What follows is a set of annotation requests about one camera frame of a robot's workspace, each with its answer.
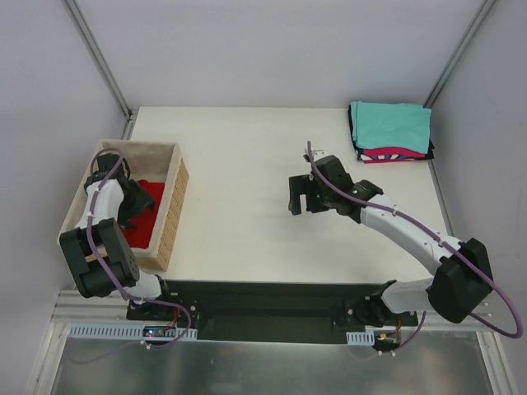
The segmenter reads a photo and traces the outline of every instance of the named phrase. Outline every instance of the teal shirt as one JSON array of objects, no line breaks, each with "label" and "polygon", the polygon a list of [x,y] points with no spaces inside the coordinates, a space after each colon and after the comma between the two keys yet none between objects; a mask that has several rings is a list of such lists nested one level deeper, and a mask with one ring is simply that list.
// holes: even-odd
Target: teal shirt
[{"label": "teal shirt", "polygon": [[421,105],[352,102],[353,140],[363,149],[398,146],[426,154],[431,110]]}]

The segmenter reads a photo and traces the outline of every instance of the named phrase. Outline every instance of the red cloth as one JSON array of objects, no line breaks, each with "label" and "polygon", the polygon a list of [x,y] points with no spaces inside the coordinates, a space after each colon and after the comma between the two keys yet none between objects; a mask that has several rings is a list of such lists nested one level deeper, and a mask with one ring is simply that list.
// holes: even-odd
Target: red cloth
[{"label": "red cloth", "polygon": [[414,162],[413,159],[378,159],[378,160],[364,160],[366,164],[370,163],[388,163],[388,162]]},{"label": "red cloth", "polygon": [[410,151],[399,146],[387,146],[383,148],[376,148],[375,150],[364,150],[364,155],[367,156],[381,156],[381,155],[404,155],[412,158],[424,158],[425,154]]},{"label": "red cloth", "polygon": [[164,183],[149,183],[145,179],[140,179],[138,184],[148,192],[152,199],[156,202],[154,210],[149,208],[141,214],[130,220],[130,223],[135,228],[122,229],[124,238],[128,241],[130,247],[136,249],[147,249],[154,231],[154,224],[156,223],[157,212],[159,211],[159,203],[165,190]]}]

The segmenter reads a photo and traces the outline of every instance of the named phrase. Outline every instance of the metal frame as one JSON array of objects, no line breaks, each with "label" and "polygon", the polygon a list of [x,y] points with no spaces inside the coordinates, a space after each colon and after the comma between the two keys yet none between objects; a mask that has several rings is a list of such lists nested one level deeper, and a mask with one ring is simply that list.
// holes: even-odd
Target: metal frame
[{"label": "metal frame", "polygon": [[495,332],[477,335],[492,391],[496,395],[520,395],[498,335]]},{"label": "metal frame", "polygon": [[49,395],[68,338],[69,323],[50,323],[33,370],[28,394]]},{"label": "metal frame", "polygon": [[443,71],[437,79],[437,82],[434,85],[433,89],[431,90],[427,101],[425,101],[424,107],[430,109],[434,105],[434,103],[436,103],[437,97],[439,97],[439,95],[443,91],[443,88],[452,76],[453,71],[458,66],[459,61],[465,54],[470,44],[472,44],[474,38],[476,37],[476,34],[480,31],[484,22],[491,15],[491,11],[494,9],[494,6],[496,6],[498,1],[499,0],[483,0],[483,3],[476,11],[476,15],[474,15],[474,17],[472,18],[469,27],[463,33],[463,36],[461,37],[461,40],[455,47],[454,52],[450,55],[450,58],[448,59],[448,62],[445,65],[445,68],[443,68]]},{"label": "metal frame", "polygon": [[132,110],[128,106],[123,92],[119,88],[119,85],[117,85],[114,74],[111,72],[108,63],[106,62],[105,56],[97,44],[95,36],[93,33],[91,33],[91,29],[86,22],[86,18],[82,15],[81,8],[77,4],[76,0],[62,0],[62,2],[66,7],[70,17],[72,18],[73,24],[77,28],[82,41],[86,45],[86,49],[90,53],[93,63],[96,65],[97,70],[99,70],[100,76],[108,87],[110,94],[114,98],[115,103],[118,105],[124,117],[129,120]]}]

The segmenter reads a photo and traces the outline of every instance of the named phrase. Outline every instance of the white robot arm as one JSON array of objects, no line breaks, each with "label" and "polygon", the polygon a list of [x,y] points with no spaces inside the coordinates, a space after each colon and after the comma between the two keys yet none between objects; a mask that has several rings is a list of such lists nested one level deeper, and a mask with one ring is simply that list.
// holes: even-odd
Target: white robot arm
[{"label": "white robot arm", "polygon": [[[316,169],[332,185],[359,202],[373,203],[373,207],[340,196],[316,172],[311,172],[289,178],[289,210],[293,215],[301,213],[300,195],[305,194],[307,211],[316,213],[334,209],[358,224],[379,231],[412,254],[432,275],[419,281],[386,282],[354,313],[364,324],[380,327],[389,319],[390,313],[431,309],[453,323],[460,323],[491,292],[489,285],[416,225],[419,222],[412,223],[399,216],[407,212],[382,189],[367,180],[354,183],[335,156],[315,151],[313,159]],[[388,207],[391,212],[376,206]],[[439,231],[435,233],[441,242],[457,246],[461,254],[492,278],[483,244],[476,239],[463,243]]]}]

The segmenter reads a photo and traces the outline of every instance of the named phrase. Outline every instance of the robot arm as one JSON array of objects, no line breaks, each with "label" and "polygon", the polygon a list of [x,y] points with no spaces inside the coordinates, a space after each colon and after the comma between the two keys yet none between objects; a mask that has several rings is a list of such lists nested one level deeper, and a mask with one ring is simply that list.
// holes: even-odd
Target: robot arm
[{"label": "robot arm", "polygon": [[[351,202],[336,194],[311,172],[289,178],[289,210],[293,215],[301,213],[300,195],[305,194],[307,211],[316,213],[334,209],[358,224],[379,231],[412,254],[433,275],[433,278],[419,281],[386,282],[355,310],[356,316],[364,324],[380,327],[389,319],[390,313],[430,309],[453,323],[460,323],[491,292],[491,287],[456,256],[441,247],[417,225],[397,216],[398,212],[406,211],[385,195],[382,189],[366,180],[354,183],[335,156],[315,151],[314,160],[320,173],[341,191],[362,201],[392,208],[393,211],[390,213]],[[455,237],[436,233],[448,244],[459,246],[459,251],[470,262],[492,278],[483,244],[476,239],[463,243]]]},{"label": "robot arm", "polygon": [[87,242],[88,216],[93,217],[92,235],[97,249],[127,292],[138,298],[156,299],[161,295],[162,281],[158,276],[139,270],[130,246],[121,232],[121,227],[132,226],[129,222],[144,210],[153,208],[154,201],[139,184],[125,174],[122,166],[104,184],[96,205],[91,212],[90,204],[101,180],[108,174],[119,156],[106,154],[97,158],[98,170],[88,177],[84,187],[86,206],[75,229],[64,232],[59,243],[68,262],[79,292],[86,298],[104,297],[115,290],[114,283],[100,264],[93,259]]}]

